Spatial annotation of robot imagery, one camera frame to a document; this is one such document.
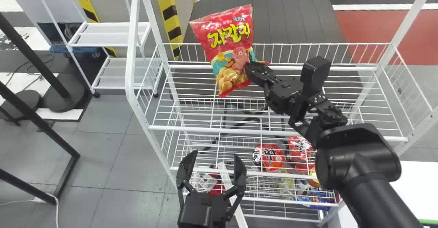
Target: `ramen package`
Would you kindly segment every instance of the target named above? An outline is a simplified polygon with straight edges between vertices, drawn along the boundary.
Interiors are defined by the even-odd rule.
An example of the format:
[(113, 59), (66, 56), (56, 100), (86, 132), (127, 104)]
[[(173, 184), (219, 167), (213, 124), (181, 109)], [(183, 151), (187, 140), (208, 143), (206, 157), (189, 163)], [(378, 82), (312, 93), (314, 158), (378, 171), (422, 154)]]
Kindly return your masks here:
[(190, 26), (213, 66), (219, 97), (249, 85), (245, 64), (257, 61), (252, 49), (252, 6), (245, 5), (213, 13), (194, 21)]
[(261, 167), (263, 172), (277, 172), (284, 164), (284, 153), (275, 144), (258, 144), (252, 153), (256, 167)]
[(313, 149), (309, 141), (302, 136), (291, 136), (289, 145), (286, 148), (286, 159), (290, 162), (308, 162), (313, 161), (316, 156), (316, 151)]

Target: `white wire shelf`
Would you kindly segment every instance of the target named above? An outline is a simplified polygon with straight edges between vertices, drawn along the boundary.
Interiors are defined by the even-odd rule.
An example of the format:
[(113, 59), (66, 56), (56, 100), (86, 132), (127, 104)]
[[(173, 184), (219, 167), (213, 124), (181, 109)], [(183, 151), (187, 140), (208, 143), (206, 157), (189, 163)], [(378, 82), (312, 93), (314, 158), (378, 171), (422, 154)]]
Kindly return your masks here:
[[(220, 98), (212, 67), (200, 44), (179, 45), (180, 56), (165, 64), (165, 85), (154, 106), (149, 106), (149, 91), (136, 92), (141, 113), (152, 114), (147, 119), (150, 130), (298, 136), (287, 124), (288, 116), (275, 114), (266, 106), (258, 86), (251, 84)], [(163, 46), (172, 50), (175, 44)], [(418, 111), (427, 114), (430, 105), (398, 51), (386, 69), (379, 66), (389, 48), (393, 47), (387, 43), (253, 45), (256, 58), (272, 60), (270, 67), (281, 78), (299, 79), (302, 62), (316, 55), (331, 59), (323, 91), (348, 117), (349, 123), (369, 122), (387, 141), (407, 142), (407, 131), (411, 128), (406, 125), (420, 119)], [(153, 56), (159, 58), (157, 48)], [(399, 81), (405, 86), (396, 91), (395, 82)]]
[[(152, 58), (136, 58), (136, 75), (134, 78), (134, 88), (138, 89), (142, 86), (144, 75), (146, 74), (147, 66), (144, 63), (150, 63)], [(155, 71), (155, 76), (162, 69), (159, 66), (158, 61), (152, 62), (151, 72)], [(107, 57), (102, 65), (97, 77), (95, 78), (92, 88), (102, 90), (124, 90), (125, 89), (125, 71), (126, 71), (126, 58), (112, 58)], [(156, 86), (156, 80), (153, 83), (144, 83), (143, 87), (147, 89), (153, 89)]]
[[(210, 65), (178, 65), (176, 68), (173, 64), (169, 66), (166, 85), (161, 90), (155, 117), (149, 121), (149, 129), (271, 136), (299, 135), (289, 127), (289, 116), (275, 114), (266, 106), (263, 90), (258, 86), (252, 84), (220, 98)], [(271, 68), (279, 77), (299, 79), (299, 66), (293, 70), (290, 66)], [(349, 118), (349, 123), (370, 122), (376, 125), (388, 141), (406, 141), (374, 71), (361, 71), (360, 76), (352, 75), (354, 72), (354, 67), (343, 67), (342, 71), (330, 72), (324, 85), (324, 92), (330, 101)], [(357, 103), (362, 87), (367, 83), (373, 85), (370, 88), (371, 92)]]
[[(138, 23), (138, 38), (143, 46), (151, 30), (149, 22)], [(127, 47), (129, 22), (88, 23), (83, 22), (70, 39), (71, 47)]]
[[(316, 151), (307, 151), (302, 159), (295, 157), (293, 153), (299, 150), (287, 148), (289, 137), (282, 136), (255, 136), (241, 134), (202, 134), (202, 133), (172, 133), (166, 131), (163, 140), (163, 151), (167, 158), (171, 159), (170, 169), (177, 170), (181, 160), (193, 150), (198, 150), (196, 158), (196, 170), (199, 172), (226, 172), (219, 169), (209, 168), (219, 162), (225, 162), (227, 169), (232, 169), (234, 154), (238, 155), (245, 164), (248, 175), (253, 176), (277, 176), (283, 178), (308, 178), (316, 179), (311, 174), (314, 170), (314, 156)], [(281, 162), (283, 166), (278, 167), (277, 171), (265, 172), (263, 161), (260, 166), (255, 166), (252, 154), (254, 149), (260, 144), (274, 144), (280, 148), (285, 155)]]
[[(159, 62), (162, 48), (173, 53), (179, 45), (180, 55)], [(430, 112), (430, 105), (409, 72), (399, 52), (388, 43), (365, 44), (254, 44), (258, 60), (271, 61), (270, 68), (280, 78), (300, 78), (302, 64), (320, 55), (332, 61), (323, 92), (348, 118), (349, 124), (372, 123), (389, 142), (407, 142), (408, 133)], [(388, 49), (395, 49), (390, 63), (382, 66)], [(191, 181), (197, 184), (202, 173), (233, 174), (233, 155), (247, 167), (247, 191), (243, 209), (246, 217), (321, 222), (321, 210), (309, 205), (332, 207), (338, 203), (300, 201), (296, 185), (285, 191), (282, 181), (315, 180), (314, 151), (305, 159), (286, 157), (290, 136), (299, 136), (288, 125), (289, 116), (278, 115), (266, 106), (260, 87), (253, 84), (233, 91), (224, 98), (217, 93), (212, 67), (200, 44), (163, 44), (155, 48), (152, 68), (146, 71), (137, 89), (128, 77), (127, 96), (140, 125), (149, 135), (169, 175), (192, 150), (198, 150)], [(163, 85), (158, 98), (147, 88), (163, 68)], [(308, 113), (311, 119), (315, 114)], [(276, 145), (285, 155), (276, 171), (265, 172), (263, 162), (255, 165), (253, 151), (265, 144)], [(224, 162), (226, 169), (215, 166)]]

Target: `wall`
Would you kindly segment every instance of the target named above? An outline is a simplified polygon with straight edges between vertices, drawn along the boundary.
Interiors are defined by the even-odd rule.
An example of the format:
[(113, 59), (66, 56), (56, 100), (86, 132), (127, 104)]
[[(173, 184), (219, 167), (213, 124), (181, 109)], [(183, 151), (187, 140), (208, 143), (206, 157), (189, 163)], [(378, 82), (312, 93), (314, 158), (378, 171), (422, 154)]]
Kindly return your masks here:
[(193, 0), (175, 0), (177, 6), (178, 17), (180, 18), (181, 32), (183, 37), (189, 24), (191, 11), (193, 9)]
[[(125, 0), (90, 0), (93, 4), (97, 15), (102, 22), (127, 22), (129, 21), (129, 13), (125, 4)], [(190, 19), (191, 10), (193, 8), (192, 0), (175, 0), (177, 4), (178, 16), (180, 17), (181, 32), (184, 36)], [(154, 8), (155, 18), (160, 28), (160, 34), (163, 42), (168, 42), (166, 31), (164, 29), (163, 17), (158, 6), (158, 0), (151, 0)], [(139, 21), (147, 21), (147, 15), (144, 7), (141, 7)], [(155, 42), (152, 36), (146, 42), (146, 53), (152, 53), (155, 48)], [(116, 48), (119, 56), (126, 55), (126, 48)]]
[[(41, 0), (16, 0), (19, 5), (26, 12), (26, 15), (33, 22), (38, 23), (51, 23), (44, 5)], [(50, 11), (58, 22), (82, 22), (81, 13), (75, 8), (75, 3), (81, 8), (77, 0), (45, 0)]]

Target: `white shelving unit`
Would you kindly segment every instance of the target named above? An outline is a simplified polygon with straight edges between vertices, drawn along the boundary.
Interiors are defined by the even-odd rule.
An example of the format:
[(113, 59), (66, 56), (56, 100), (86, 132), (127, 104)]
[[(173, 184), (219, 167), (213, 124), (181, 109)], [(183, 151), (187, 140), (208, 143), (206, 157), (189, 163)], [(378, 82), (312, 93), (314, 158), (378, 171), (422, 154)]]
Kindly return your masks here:
[[(320, 55), (330, 59), (333, 64), (324, 93), (347, 116), (349, 124), (374, 124), (400, 155), (438, 118), (438, 108), (430, 106), (397, 50), (425, 1), (415, 1), (390, 43), (260, 43), (253, 49), (259, 60), (270, 61), (270, 68), (283, 78), (299, 78), (302, 63), (309, 58)], [(233, 174), (233, 154), (237, 154), (247, 167), (247, 189), (241, 210), (235, 214), (237, 220), (255, 217), (324, 225), (331, 219), (344, 205), (333, 191), (327, 190), (329, 201), (323, 203), (297, 199), (302, 195), (297, 181), (316, 179), (312, 173), (315, 152), (301, 162), (285, 160), (277, 172), (263, 172), (253, 163), (252, 153), (258, 145), (275, 144), (285, 154), (290, 153), (287, 140), (298, 133), (288, 126), (288, 116), (272, 112), (262, 89), (255, 85), (220, 98), (212, 67), (200, 44), (172, 43), (180, 45), (180, 56), (168, 58), (166, 53), (172, 53), (172, 44), (158, 42), (149, 64), (139, 63), (137, 6), (132, 5), (130, 15), (126, 95), (172, 184), (176, 187), (179, 162), (192, 150), (198, 150), (191, 179), (198, 191), (206, 191), (199, 185), (203, 173)], [(140, 84), (139, 64), (148, 67)], [(160, 70), (166, 79), (155, 98), (155, 91), (148, 85)], [(222, 192), (225, 188), (215, 189)], [(325, 212), (314, 206), (331, 209)]]
[[(128, 33), (130, 29), (129, 22), (90, 23), (83, 16), (83, 13), (80, 12), (82, 9), (76, 8), (79, 14), (82, 16), (83, 23), (78, 28), (78, 30), (74, 33), (72, 38), (69, 41), (67, 41), (61, 29), (59, 28), (56, 19), (52, 15), (50, 8), (46, 4), (46, 1), (41, 0), (41, 2), (43, 3), (45, 9), (47, 10), (47, 13), (52, 19), (65, 46), (70, 52), (72, 59), (74, 60), (77, 68), (80, 70), (84, 80), (86, 81), (92, 93), (94, 94), (97, 89), (124, 90), (126, 58), (111, 57), (110, 55), (108, 55), (105, 48), (103, 48), (103, 51), (107, 55), (106, 60), (104, 61), (102, 68), (98, 72), (97, 77), (94, 79), (94, 82), (89, 83), (77, 58), (75, 57), (75, 54), (73, 53), (73, 48), (74, 47), (128, 47)], [(128, 12), (130, 12), (131, 8), (129, 5), (129, 1), (125, 0), (125, 4), (127, 6)], [(150, 4), (149, 6), (150, 8), (147, 8), (147, 10), (153, 12), (152, 4)], [(153, 13), (148, 14), (148, 19), (150, 22), (138, 23), (137, 47), (141, 53), (141, 58), (136, 58), (136, 61), (138, 63), (136, 67), (136, 84), (137, 84), (136, 87), (140, 87), (139, 84), (141, 83), (147, 68), (147, 65), (141, 66), (141, 63), (149, 63), (151, 60), (151, 58), (147, 58), (144, 53), (144, 45), (147, 41), (147, 37), (149, 36), (150, 31), (152, 30), (155, 38), (156, 36), (158, 36), (159, 38), (158, 27), (156, 28), (152, 27), (152, 25), (156, 26), (156, 19)], [(155, 75), (156, 76), (161, 75), (161, 70), (157, 70), (155, 72)], [(155, 79), (153, 82), (147, 83), (147, 88), (152, 88), (155, 91), (157, 86), (158, 86), (158, 79)]]
[[(138, 47), (144, 46), (151, 30), (149, 22), (138, 24)], [(75, 35), (68, 42), (71, 47), (127, 47), (129, 22), (88, 23), (83, 22)]]

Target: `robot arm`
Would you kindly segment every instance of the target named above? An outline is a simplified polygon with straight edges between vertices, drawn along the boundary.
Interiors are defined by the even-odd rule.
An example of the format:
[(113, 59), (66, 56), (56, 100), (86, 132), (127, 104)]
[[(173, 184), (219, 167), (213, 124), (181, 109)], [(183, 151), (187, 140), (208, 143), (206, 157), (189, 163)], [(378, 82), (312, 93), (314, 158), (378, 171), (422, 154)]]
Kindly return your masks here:
[[(243, 161), (234, 155), (234, 186), (222, 195), (212, 195), (207, 192), (199, 193), (189, 183), (197, 150), (190, 152), (180, 162), (177, 172), (177, 189), (180, 202), (179, 228), (225, 228), (234, 215), (245, 194), (247, 169)], [(184, 202), (183, 188), (188, 190)], [(230, 197), (236, 195), (233, 206), (227, 211)]]
[[(251, 62), (245, 69), (272, 111), (289, 115), (288, 124), (317, 150), (319, 182), (339, 191), (359, 227), (422, 227), (389, 184), (401, 175), (392, 147), (372, 124), (346, 125), (347, 118), (322, 92), (330, 66), (319, 56), (306, 61), (300, 82), (278, 78), (263, 63)], [(306, 113), (317, 115), (308, 121)]]

